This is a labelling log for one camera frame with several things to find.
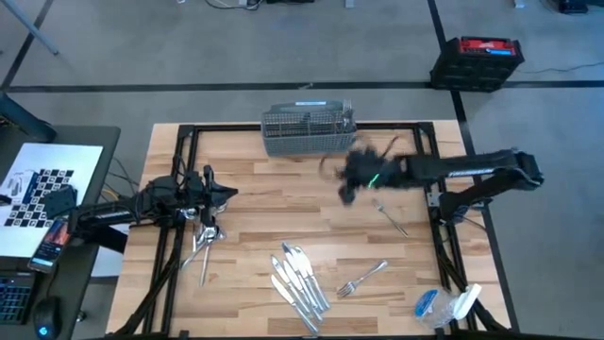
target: cutlery basket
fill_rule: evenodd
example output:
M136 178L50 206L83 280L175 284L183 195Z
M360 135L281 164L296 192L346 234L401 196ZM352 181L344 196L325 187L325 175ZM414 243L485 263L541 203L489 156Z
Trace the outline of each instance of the cutlery basket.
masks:
M262 114L261 129L269 156L345 152L357 132L347 100L273 105Z

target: checkerboard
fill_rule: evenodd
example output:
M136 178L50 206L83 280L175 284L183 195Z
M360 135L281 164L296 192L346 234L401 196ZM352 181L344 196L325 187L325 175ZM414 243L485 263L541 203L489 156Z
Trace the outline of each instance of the checkerboard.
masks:
M5 227L48 228L53 220L46 218L43 198L46 194L64 188L74 175L74 170L41 169L36 179L35 189L24 204L13 205L5 222Z

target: wooden table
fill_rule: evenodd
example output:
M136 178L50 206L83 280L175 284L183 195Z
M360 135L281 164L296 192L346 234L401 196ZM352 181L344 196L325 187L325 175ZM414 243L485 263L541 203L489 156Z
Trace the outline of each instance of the wooden table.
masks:
M463 155L458 123L433 124L441 156ZM177 124L154 126L142 182L170 174L177 129ZM400 131L367 130L360 134L383 150ZM391 153L397 152L414 152L410 133L396 141ZM352 207L346 208L337 195L340 184L320 178L318 163L316 157L268 158L257 131L201 134L196 169L210 164L216 181L238 188L239 194L218 216L227 238L212 247L206 285L198 285L203 254L179 274L172 335L180 330L205 337L307 335L270 282L274 270L269 256L283 258L283 241L304 248L332 303L332 309L324 314L322 335L433 334L412 314L422 293L441 286L424 192L364 191ZM326 169L338 164L344 164L343 160L329 160ZM448 180L447 188L459 191L470 183L469 178L457 178ZM376 211L371 204L374 197L402 224L409 238ZM482 223L476 213L468 217ZM509 326L485 231L468 223L459 224L457 231L468 280L483 286L480 300L495 319ZM183 259L191 252L191 232L188 227ZM130 232L108 332L123 325L147 292L158 234L152 227ZM338 287L380 259L390 264L384 272L354 295L336 297ZM159 320L160 314L154 330L159 329Z

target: gray floor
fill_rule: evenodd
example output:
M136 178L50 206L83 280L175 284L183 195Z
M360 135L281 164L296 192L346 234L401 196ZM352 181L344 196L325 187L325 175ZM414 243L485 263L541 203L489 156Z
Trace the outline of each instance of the gray floor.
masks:
M529 1L437 0L446 37L520 40L531 72L604 61L604 12L564 16ZM37 0L38 8L42 2ZM438 44L425 0L357 0L312 6L217 11L202 1L55 0L13 85L177 84L269 81L425 81ZM0 8L0 19L7 14ZM0 21L0 76L25 38ZM604 79L604 66L516 73L515 80ZM54 124L117 125L117 156L133 177L143 169L151 127L161 122L258 120L271 104L351 99L358 119L455 119L448 92L432 90L15 93ZM523 332L604 337L604 89L516 89L463 93L478 152L517 146L533 153L543 188L507 193L492 205L495 231ZM110 181L126 193L121 183ZM108 301L111 286L89 288L85 307ZM102 334L109 305L89 310L76 338Z

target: fork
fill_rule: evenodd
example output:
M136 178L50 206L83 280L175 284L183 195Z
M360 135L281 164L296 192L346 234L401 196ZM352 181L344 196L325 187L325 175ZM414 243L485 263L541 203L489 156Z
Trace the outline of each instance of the fork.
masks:
M386 209L384 208L384 206L379 203L379 201L377 199L372 199L371 203L374 205L374 207L377 209L378 212L383 213L384 216L386 216L386 218L388 218L390 220L390 223L393 224L393 226L400 231L400 233L402 233L405 237L409 237L409 234L401 227L398 225L398 223L396 223L396 221L393 220L392 217L390 217L390 215L386 212Z
M371 268L371 270L369 270L367 274L361 276L358 280L350 281L349 283L345 284L342 288L340 288L338 290L338 297L344 298L351 295L352 293L354 293L355 289L357 289L359 284L361 284L361 282L363 282L370 276L376 274L378 271L384 269L386 266L388 266L388 261L381 260L373 268Z

